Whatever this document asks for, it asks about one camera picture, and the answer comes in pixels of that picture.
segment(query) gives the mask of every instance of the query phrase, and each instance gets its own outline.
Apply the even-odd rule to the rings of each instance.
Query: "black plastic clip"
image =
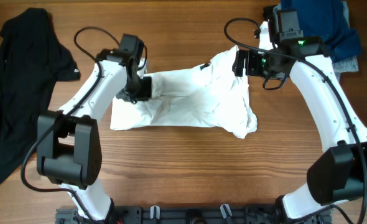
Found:
[[[235,62],[232,65],[232,71],[236,77],[243,77],[243,75],[264,77],[265,63],[264,55],[252,50],[238,50]]]
[[[325,83],[326,81],[330,81],[330,78],[329,78],[328,76],[326,76],[326,78],[324,78],[324,79],[322,80],[322,82],[323,82],[323,83]]]
[[[228,204],[223,204],[220,207],[222,217],[226,220],[227,224],[233,224],[232,211]]]
[[[355,124],[352,124],[352,127],[353,127],[353,129],[354,129],[355,131],[357,131],[357,130],[356,130],[356,125],[355,125]],[[351,127],[346,128],[346,131],[351,132]]]
[[[259,39],[259,35],[261,34],[261,30],[260,29],[256,29],[254,30],[254,38],[255,39]]]

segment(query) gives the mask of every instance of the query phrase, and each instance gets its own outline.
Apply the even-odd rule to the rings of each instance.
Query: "black mounting bracket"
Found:
[[[274,204],[254,204],[244,207],[177,207],[150,208],[115,207],[122,224],[278,224],[273,212]],[[58,209],[55,224],[78,224],[77,209]],[[314,215],[293,224],[331,224],[330,211]]]
[[[367,142],[361,143],[361,147],[367,165]],[[363,196],[362,170],[357,146],[339,142],[308,169],[308,188],[321,205],[354,200]]]
[[[98,125],[89,116],[68,118],[61,111],[39,116],[37,135],[62,119],[57,132],[51,131],[37,147],[37,171],[53,184],[76,185],[86,189],[95,182],[101,170],[102,152]],[[59,138],[74,135],[74,145],[62,144]]]
[[[330,51],[320,37],[304,37],[300,30],[296,10],[278,10],[274,6],[264,8],[264,20],[268,21],[269,39],[274,48],[270,52],[305,59],[308,56],[328,57]],[[235,76],[255,76],[268,80],[281,80],[281,85],[290,74],[296,60],[278,54],[260,54],[253,50],[239,50],[232,66]]]
[[[103,49],[96,58],[118,62],[127,69],[127,84],[117,95],[117,99],[136,103],[152,97],[152,78],[141,78],[137,74],[144,43],[138,36],[123,34],[119,49]]]

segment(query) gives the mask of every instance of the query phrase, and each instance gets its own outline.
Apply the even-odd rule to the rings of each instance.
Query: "crumpled white fabric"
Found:
[[[238,47],[217,54],[208,67],[146,74],[152,77],[152,99],[137,104],[113,99],[110,128],[143,126],[221,127],[244,139],[257,130],[249,106],[248,79],[235,77]]]

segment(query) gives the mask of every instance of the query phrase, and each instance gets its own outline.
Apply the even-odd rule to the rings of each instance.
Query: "blue cloth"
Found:
[[[362,53],[356,30],[348,27],[340,0],[281,0],[282,9],[296,9],[304,36],[320,36],[333,62]]]

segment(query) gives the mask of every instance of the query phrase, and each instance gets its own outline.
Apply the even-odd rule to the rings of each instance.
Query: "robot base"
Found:
[[[152,208],[115,207],[124,224],[274,224],[274,204],[254,204],[231,207],[222,212],[221,207],[170,207]],[[77,214],[77,209],[58,209],[55,224],[87,223]],[[296,224],[331,224],[330,211],[314,215]]]

